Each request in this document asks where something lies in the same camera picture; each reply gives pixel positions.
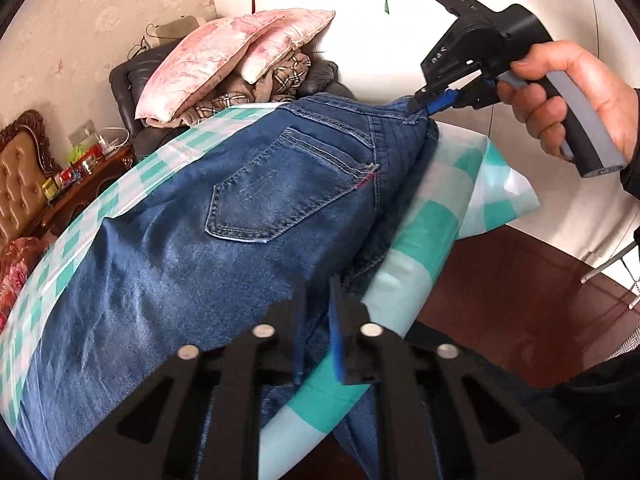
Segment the right human hand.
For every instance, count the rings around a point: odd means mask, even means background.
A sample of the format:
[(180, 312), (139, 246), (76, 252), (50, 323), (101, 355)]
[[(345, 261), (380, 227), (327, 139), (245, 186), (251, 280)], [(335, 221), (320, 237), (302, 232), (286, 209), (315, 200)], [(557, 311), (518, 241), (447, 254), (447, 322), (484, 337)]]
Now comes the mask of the right human hand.
[(590, 52), (573, 41), (535, 44), (525, 58), (511, 64), (511, 70), (527, 84), (517, 89), (501, 81), (498, 97), (513, 108), (515, 118), (526, 125), (529, 135), (539, 141), (547, 154), (567, 159), (561, 153), (565, 140), (562, 121), (567, 105), (559, 96), (549, 98), (538, 84), (542, 76), (557, 70), (567, 73), (582, 90), (626, 162), (634, 157), (639, 127), (638, 94)]

